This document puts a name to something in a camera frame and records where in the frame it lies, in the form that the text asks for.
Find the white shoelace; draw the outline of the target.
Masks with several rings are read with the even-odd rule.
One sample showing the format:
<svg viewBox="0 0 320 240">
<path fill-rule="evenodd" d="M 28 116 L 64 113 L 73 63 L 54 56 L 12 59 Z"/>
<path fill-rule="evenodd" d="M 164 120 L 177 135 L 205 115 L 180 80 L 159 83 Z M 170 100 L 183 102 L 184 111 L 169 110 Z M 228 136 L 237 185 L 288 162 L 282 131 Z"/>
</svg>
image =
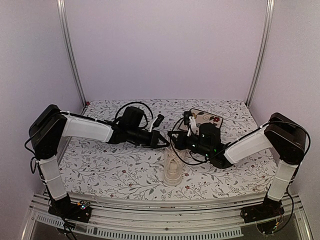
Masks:
<svg viewBox="0 0 320 240">
<path fill-rule="evenodd" d="M 164 171 L 170 178 L 177 178 L 183 172 L 183 162 L 171 147 L 166 148 L 164 152 Z"/>
</svg>

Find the cream lace sneaker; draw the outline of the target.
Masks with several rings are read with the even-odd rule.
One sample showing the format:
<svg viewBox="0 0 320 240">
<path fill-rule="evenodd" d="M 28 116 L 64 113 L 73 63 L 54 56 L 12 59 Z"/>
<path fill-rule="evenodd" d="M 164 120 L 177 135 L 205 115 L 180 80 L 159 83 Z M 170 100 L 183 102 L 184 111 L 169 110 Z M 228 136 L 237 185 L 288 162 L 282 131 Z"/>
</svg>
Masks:
<svg viewBox="0 0 320 240">
<path fill-rule="evenodd" d="M 167 147 L 164 152 L 163 183 L 168 187 L 176 187 L 183 180 L 185 150 L 176 150 L 172 146 Z"/>
</svg>

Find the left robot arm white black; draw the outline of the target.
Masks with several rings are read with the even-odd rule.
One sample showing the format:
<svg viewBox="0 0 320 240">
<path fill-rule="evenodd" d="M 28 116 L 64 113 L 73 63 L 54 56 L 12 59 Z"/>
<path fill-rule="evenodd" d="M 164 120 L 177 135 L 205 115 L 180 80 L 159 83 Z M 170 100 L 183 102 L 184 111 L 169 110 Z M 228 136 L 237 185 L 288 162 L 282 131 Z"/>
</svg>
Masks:
<svg viewBox="0 0 320 240">
<path fill-rule="evenodd" d="M 69 111 L 62 111 L 50 104 L 28 130 L 27 150 L 36 160 L 41 181 L 55 200 L 55 209 L 63 216 L 74 213 L 74 205 L 66 200 L 68 194 L 63 184 L 58 164 L 58 148 L 62 139 L 83 138 L 118 145 L 131 143 L 151 149 L 169 147 L 170 143 L 156 128 L 163 121 L 159 114 L 141 125 L 147 119 L 146 113 L 136 107 L 137 102 L 123 105 L 122 115 L 115 114 L 114 120 L 99 120 Z"/>
</svg>

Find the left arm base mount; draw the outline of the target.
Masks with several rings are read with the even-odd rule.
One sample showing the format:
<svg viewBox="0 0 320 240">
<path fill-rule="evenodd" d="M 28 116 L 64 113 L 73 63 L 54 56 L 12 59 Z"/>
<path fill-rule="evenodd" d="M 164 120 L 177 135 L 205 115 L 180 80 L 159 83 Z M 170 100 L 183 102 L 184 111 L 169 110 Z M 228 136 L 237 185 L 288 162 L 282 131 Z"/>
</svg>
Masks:
<svg viewBox="0 0 320 240">
<path fill-rule="evenodd" d="M 81 200 L 77 203 L 72 203 L 67 195 L 60 200 L 53 200 L 48 213 L 62 219 L 88 223 L 91 218 L 92 208 L 89 201 Z"/>
</svg>

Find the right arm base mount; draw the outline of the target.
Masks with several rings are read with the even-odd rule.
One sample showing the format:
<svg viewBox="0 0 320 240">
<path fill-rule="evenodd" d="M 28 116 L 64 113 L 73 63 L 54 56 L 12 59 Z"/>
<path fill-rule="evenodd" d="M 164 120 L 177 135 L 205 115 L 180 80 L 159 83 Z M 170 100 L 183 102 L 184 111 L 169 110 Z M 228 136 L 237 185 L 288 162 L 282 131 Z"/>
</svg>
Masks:
<svg viewBox="0 0 320 240">
<path fill-rule="evenodd" d="M 271 200 L 268 197 L 263 199 L 260 204 L 243 207 L 240 216 L 245 223 L 251 223 L 269 218 L 274 218 L 285 213 L 282 201 Z"/>
</svg>

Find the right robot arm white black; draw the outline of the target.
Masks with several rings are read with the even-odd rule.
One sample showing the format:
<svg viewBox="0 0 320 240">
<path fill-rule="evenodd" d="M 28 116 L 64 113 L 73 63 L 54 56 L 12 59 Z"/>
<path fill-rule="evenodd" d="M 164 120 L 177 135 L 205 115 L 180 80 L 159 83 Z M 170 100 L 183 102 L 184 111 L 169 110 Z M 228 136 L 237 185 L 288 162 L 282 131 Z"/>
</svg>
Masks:
<svg viewBox="0 0 320 240">
<path fill-rule="evenodd" d="M 264 150 L 270 150 L 277 158 L 277 169 L 265 195 L 266 201 L 259 206 L 262 218 L 269 218 L 278 210 L 278 203 L 294 181 L 299 167 L 311 147 L 308 131 L 282 115 L 273 113 L 269 120 L 229 143 L 222 143 L 221 130 L 211 122 L 200 125 L 188 111 L 181 121 L 185 130 L 175 127 L 167 135 L 176 150 L 189 150 L 204 157 L 204 162 L 218 169 L 227 169 L 241 160 Z"/>
</svg>

